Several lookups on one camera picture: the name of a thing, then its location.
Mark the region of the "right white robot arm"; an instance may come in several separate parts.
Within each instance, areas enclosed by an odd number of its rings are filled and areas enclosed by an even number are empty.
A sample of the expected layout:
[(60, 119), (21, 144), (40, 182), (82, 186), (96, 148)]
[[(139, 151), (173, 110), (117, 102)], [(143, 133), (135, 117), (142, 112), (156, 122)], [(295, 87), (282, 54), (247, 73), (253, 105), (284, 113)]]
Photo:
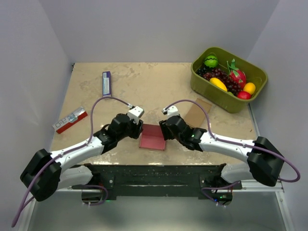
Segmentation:
[(224, 137), (203, 128), (191, 128), (179, 115), (159, 122), (165, 140), (177, 140), (192, 151), (214, 152), (241, 161), (240, 164), (223, 164), (209, 185), (226, 189), (231, 183), (243, 180), (273, 187), (284, 164), (280, 152), (264, 137), (257, 140), (239, 140)]

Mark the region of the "pink paper box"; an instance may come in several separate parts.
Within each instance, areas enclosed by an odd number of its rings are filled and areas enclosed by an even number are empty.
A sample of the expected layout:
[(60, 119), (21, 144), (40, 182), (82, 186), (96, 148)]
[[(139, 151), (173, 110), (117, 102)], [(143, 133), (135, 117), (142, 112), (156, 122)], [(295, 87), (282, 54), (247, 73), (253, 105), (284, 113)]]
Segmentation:
[(164, 151), (166, 141), (159, 125), (143, 124), (140, 148)]

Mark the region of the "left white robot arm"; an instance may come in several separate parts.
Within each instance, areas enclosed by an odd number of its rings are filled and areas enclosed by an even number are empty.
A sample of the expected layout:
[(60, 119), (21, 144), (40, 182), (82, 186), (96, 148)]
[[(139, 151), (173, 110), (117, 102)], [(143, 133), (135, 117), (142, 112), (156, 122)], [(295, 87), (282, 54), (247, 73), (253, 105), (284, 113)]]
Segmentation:
[(95, 132), (91, 139), (66, 149), (37, 151), (20, 176), (20, 180), (38, 201), (44, 201), (60, 188), (60, 177), (76, 164), (114, 149), (126, 137), (137, 139), (143, 121), (128, 114), (117, 114), (108, 128)]

